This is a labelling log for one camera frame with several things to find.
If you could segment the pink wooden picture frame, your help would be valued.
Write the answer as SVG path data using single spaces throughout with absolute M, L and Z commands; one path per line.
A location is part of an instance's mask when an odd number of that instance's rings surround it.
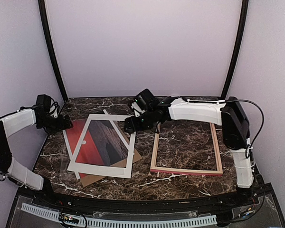
M 165 168 L 165 167 L 156 166 L 158 144 L 159 144 L 159 139 L 160 139 L 160 134 L 156 133 L 155 138 L 154 138 L 154 144 L 153 144 L 150 172 L 164 172 L 164 173 L 172 173 L 172 174 L 180 174 L 180 175 L 221 176 L 223 174 L 223 167 L 222 167 L 222 161 L 221 161 L 221 156 L 220 156 L 216 129 L 213 123 L 209 123 L 209 126 L 211 130 L 211 137 L 212 137 L 212 142 L 214 146 L 214 154 L 215 154 L 216 168 L 217 168 L 216 171 L 176 169 L 176 168 Z

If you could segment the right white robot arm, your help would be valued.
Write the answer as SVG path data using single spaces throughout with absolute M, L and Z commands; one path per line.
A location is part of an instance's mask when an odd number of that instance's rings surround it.
M 251 199 L 254 176 L 251 150 L 254 140 L 250 139 L 248 117 L 241 106 L 242 99 L 229 97 L 228 100 L 202 101 L 183 97 L 168 96 L 159 100 L 152 93 L 140 93 L 129 107 L 134 115 L 125 119 L 124 131 L 132 134 L 157 127 L 166 121 L 190 120 L 213 123 L 222 127 L 223 143 L 230 149 L 237 175 L 238 192 L 233 202 L 243 206 Z

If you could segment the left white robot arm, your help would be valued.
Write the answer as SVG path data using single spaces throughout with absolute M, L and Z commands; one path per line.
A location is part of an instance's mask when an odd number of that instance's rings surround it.
M 10 180 L 19 187 L 27 187 L 38 194 L 38 198 L 47 207 L 57 204 L 49 179 L 42 177 L 20 164 L 12 155 L 8 138 L 19 131 L 35 125 L 47 134 L 61 132 L 73 127 L 70 117 L 50 113 L 46 108 L 35 105 L 22 108 L 0 118 L 0 181 Z

